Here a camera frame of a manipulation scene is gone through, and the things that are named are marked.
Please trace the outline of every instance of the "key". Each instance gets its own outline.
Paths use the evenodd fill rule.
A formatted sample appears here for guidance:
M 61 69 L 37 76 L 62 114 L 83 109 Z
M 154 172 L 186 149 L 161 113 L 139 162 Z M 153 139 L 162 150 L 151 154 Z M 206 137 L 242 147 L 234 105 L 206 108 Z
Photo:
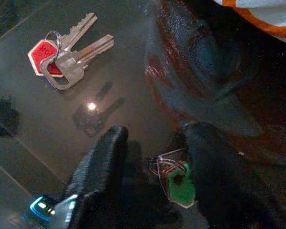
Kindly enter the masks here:
M 159 177 L 167 199 L 183 208 L 195 204 L 196 195 L 191 167 L 186 161 L 186 150 L 181 148 L 152 157 L 149 164 L 152 173 Z
M 76 26 L 70 29 L 69 34 L 61 37 L 61 50 L 71 51 L 76 42 L 87 32 L 96 22 L 97 17 L 94 13 L 88 13 Z M 40 70 L 40 63 L 47 57 L 57 52 L 57 46 L 50 40 L 40 40 L 28 53 L 28 57 L 37 76 L 43 76 Z M 55 64 L 49 66 L 49 72 L 53 77 L 63 77 Z
M 86 31 L 96 22 L 97 17 L 94 13 L 88 13 L 76 26 L 70 29 L 68 35 L 61 37 L 61 50 L 71 51 L 76 42 L 86 33 Z
M 84 69 L 96 55 L 107 51 L 112 48 L 113 45 L 113 36 L 108 34 L 80 51 L 60 52 L 55 64 L 67 79 L 67 84 L 59 84 L 47 69 L 55 55 L 52 55 L 41 62 L 41 71 L 54 88 L 58 90 L 67 90 L 83 78 Z

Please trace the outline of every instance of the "key blade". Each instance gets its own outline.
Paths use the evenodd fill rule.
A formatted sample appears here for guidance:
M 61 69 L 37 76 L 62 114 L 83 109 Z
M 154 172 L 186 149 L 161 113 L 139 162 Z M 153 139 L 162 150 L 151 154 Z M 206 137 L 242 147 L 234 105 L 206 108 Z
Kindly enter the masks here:
M 96 55 L 107 51 L 108 49 L 112 48 L 113 45 L 114 37 L 107 34 L 79 52 L 74 51 L 74 58 L 78 64 L 85 67 Z
M 71 51 L 71 48 L 96 22 L 96 20 L 97 17 L 94 13 L 88 13 L 84 19 L 70 29 L 70 33 L 68 35 L 63 35 L 61 37 L 61 49 Z

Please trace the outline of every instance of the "key tag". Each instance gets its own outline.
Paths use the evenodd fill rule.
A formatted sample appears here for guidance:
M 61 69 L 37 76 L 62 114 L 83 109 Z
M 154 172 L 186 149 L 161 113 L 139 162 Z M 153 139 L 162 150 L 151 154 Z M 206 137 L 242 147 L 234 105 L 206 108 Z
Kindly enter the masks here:
M 51 34 L 56 35 L 56 44 L 52 40 L 48 40 L 48 37 Z M 43 73 L 40 69 L 40 63 L 49 56 L 52 56 L 56 53 L 56 58 L 58 56 L 59 50 L 61 47 L 61 35 L 57 31 L 50 31 L 46 37 L 40 40 L 29 52 L 28 57 L 33 67 L 33 70 L 37 76 L 43 76 Z M 63 75 L 58 67 L 51 63 L 48 66 L 48 71 L 53 77 L 62 78 Z
M 185 149 L 150 158 L 149 169 L 159 177 L 164 193 L 170 202 L 183 208 L 189 208 L 196 203 L 196 189 Z

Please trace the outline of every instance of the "green key tag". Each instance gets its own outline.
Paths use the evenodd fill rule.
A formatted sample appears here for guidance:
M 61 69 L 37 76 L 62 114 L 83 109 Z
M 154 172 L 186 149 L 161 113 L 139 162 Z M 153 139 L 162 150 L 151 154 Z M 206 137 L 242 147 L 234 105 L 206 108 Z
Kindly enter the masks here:
M 188 163 L 183 164 L 185 172 L 179 167 L 172 167 L 165 171 L 167 177 L 167 197 L 183 208 L 189 208 L 195 203 L 196 189 L 191 178 L 191 168 Z

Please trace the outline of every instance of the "silver key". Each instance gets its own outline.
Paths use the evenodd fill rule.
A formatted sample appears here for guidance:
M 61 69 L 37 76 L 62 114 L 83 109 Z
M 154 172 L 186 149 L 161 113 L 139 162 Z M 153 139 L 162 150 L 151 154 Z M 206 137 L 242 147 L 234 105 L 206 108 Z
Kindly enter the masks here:
M 86 31 L 96 22 L 97 17 L 94 13 L 86 14 L 86 17 L 82 19 L 76 26 L 70 29 L 68 35 L 61 37 L 61 50 L 71 51 L 71 48 L 76 42 L 86 33 Z
M 68 80 L 68 84 L 59 84 L 47 70 L 55 55 L 41 62 L 40 68 L 44 76 L 58 90 L 67 90 L 84 76 L 84 69 L 96 55 L 110 49 L 114 45 L 113 36 L 106 35 L 80 51 L 62 51 L 55 61 L 56 66 Z

